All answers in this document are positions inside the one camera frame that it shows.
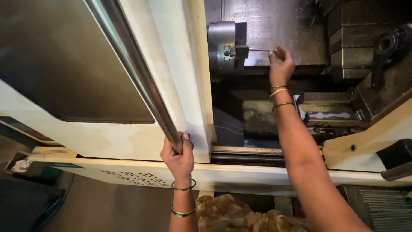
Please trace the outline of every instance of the machine door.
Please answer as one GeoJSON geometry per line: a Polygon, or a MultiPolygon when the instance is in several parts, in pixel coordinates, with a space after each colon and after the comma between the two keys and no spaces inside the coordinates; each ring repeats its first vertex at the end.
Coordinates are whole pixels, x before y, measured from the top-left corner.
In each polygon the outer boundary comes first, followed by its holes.
{"type": "Polygon", "coordinates": [[[197,52],[186,25],[194,12],[172,2],[3,1],[2,116],[84,157],[160,160],[164,136],[185,131],[195,161],[208,163],[208,72],[187,56],[197,52]]]}

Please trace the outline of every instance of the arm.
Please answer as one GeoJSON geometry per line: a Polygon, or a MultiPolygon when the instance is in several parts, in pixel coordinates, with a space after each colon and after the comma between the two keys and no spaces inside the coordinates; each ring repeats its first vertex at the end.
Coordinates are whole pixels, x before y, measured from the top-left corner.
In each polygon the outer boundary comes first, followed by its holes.
{"type": "MultiPolygon", "coordinates": [[[[269,60],[272,87],[286,85],[295,69],[290,52],[279,47],[276,54],[269,54],[269,60]]],[[[276,93],[272,99],[274,106],[293,102],[286,90],[276,93]]],[[[288,176],[308,219],[321,231],[370,231],[332,183],[319,148],[295,106],[279,106],[274,114],[288,176]]]]}
{"type": "MultiPolygon", "coordinates": [[[[183,155],[176,155],[171,143],[164,139],[163,150],[160,152],[162,160],[175,178],[174,187],[177,189],[187,189],[192,185],[192,171],[194,167],[193,145],[190,136],[183,133],[183,155]]],[[[173,192],[173,208],[180,213],[190,212],[194,205],[192,190],[173,192]]],[[[187,217],[178,217],[171,213],[170,232],[198,232],[196,212],[187,217]]]]}

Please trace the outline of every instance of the hand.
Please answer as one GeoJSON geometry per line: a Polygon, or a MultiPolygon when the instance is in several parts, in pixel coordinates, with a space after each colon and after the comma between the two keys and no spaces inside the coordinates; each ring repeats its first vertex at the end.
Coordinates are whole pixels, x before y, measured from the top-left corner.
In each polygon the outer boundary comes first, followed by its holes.
{"type": "Polygon", "coordinates": [[[175,178],[175,187],[186,189],[192,184],[192,171],[194,168],[193,144],[188,133],[179,132],[179,135],[183,141],[183,155],[175,154],[172,144],[165,137],[160,157],[172,172],[175,178]]]}
{"type": "Polygon", "coordinates": [[[279,46],[277,52],[269,52],[269,61],[269,79],[272,87],[286,85],[295,70],[295,61],[290,55],[289,50],[279,46]]]}

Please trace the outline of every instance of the ventilation holes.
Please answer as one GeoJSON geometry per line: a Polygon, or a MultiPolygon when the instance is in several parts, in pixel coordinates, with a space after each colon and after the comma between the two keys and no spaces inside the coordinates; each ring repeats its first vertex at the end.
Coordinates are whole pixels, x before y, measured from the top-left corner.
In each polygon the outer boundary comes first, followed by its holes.
{"type": "Polygon", "coordinates": [[[131,172],[114,172],[114,171],[105,171],[100,170],[109,175],[116,176],[119,179],[129,181],[134,185],[142,185],[142,186],[162,186],[162,187],[169,187],[170,185],[164,182],[163,180],[159,179],[158,177],[154,176],[151,173],[131,173],[131,172]]]}

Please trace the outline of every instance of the bangle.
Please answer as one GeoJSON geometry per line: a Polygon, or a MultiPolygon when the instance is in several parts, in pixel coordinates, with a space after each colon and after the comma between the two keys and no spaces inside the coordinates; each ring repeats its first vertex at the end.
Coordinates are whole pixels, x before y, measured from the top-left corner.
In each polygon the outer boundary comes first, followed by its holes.
{"type": "Polygon", "coordinates": [[[283,106],[283,105],[289,105],[289,104],[294,105],[293,102],[282,103],[282,104],[279,104],[279,105],[274,106],[274,107],[272,108],[272,111],[273,111],[274,109],[276,109],[276,107],[283,106]]]}
{"type": "Polygon", "coordinates": [[[269,100],[272,98],[273,95],[275,95],[276,93],[278,93],[278,92],[280,92],[280,91],[282,91],[282,90],[288,90],[288,89],[279,89],[279,90],[276,90],[275,92],[273,92],[273,93],[269,96],[269,100]]]}
{"type": "Polygon", "coordinates": [[[172,213],[178,217],[187,217],[190,214],[192,214],[194,211],[196,210],[196,202],[194,202],[194,207],[191,211],[187,212],[187,213],[179,213],[177,212],[174,208],[173,208],[173,201],[172,201],[172,213]]]}
{"type": "Polygon", "coordinates": [[[272,87],[272,89],[276,89],[276,88],[286,88],[286,87],[287,87],[286,85],[278,85],[278,86],[272,87]]]}
{"type": "Polygon", "coordinates": [[[172,183],[170,186],[172,187],[172,189],[174,189],[174,190],[176,190],[176,191],[186,191],[186,190],[190,190],[190,189],[192,189],[192,188],[194,188],[194,187],[196,186],[196,181],[195,181],[194,179],[192,179],[192,180],[194,181],[194,185],[191,186],[191,187],[189,187],[189,188],[187,188],[187,189],[176,189],[176,188],[173,186],[173,184],[175,183],[174,181],[173,181],[173,183],[172,183]]]}

